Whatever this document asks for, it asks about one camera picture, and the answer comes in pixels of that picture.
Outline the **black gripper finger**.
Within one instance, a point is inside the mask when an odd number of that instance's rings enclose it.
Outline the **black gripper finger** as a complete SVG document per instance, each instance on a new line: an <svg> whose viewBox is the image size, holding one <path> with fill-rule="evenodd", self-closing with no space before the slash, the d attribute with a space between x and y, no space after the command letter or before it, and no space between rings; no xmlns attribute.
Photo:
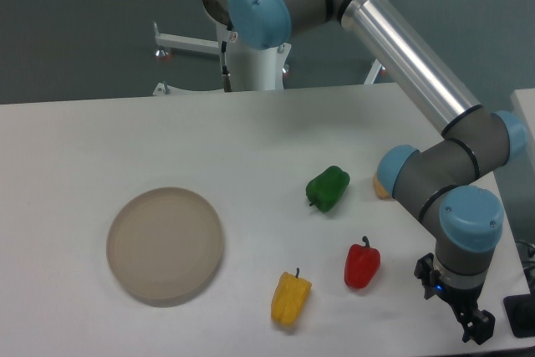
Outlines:
<svg viewBox="0 0 535 357"><path fill-rule="evenodd" d="M436 294L436 281L438 278L432 253L428 253L416 261L414 276L421 281L424 289L424 299L432 298Z"/></svg>
<svg viewBox="0 0 535 357"><path fill-rule="evenodd" d="M483 344L494 335L496 319L490 312L473 306L453 306L452 310L463 328L463 343Z"/></svg>

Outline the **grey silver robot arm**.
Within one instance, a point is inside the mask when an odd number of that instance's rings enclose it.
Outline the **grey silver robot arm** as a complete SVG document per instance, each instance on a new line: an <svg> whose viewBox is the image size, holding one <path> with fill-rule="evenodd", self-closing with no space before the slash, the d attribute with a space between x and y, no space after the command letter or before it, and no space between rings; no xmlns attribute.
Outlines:
<svg viewBox="0 0 535 357"><path fill-rule="evenodd" d="M396 146L380 161L378 180L436 240L436 250L415 265L426 297L451 306L465 341L489 340L495 319L477 300L504 210L475 183L524 151L523 123L509 112L484 110L389 0L202 1L221 28L217 52L227 92L280 88L282 67L262 56L331 21L354 33L385 67L442 140L425 151Z"/></svg>

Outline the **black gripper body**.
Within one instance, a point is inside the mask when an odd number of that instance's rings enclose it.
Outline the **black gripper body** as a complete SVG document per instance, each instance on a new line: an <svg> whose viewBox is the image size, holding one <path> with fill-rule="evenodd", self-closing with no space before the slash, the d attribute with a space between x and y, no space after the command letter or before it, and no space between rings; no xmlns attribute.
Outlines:
<svg viewBox="0 0 535 357"><path fill-rule="evenodd" d="M485 273L460 275L447 269L435 269L431 274L431 290L448 303L456 314L471 314L478 310L478 299L485 282Z"/></svg>

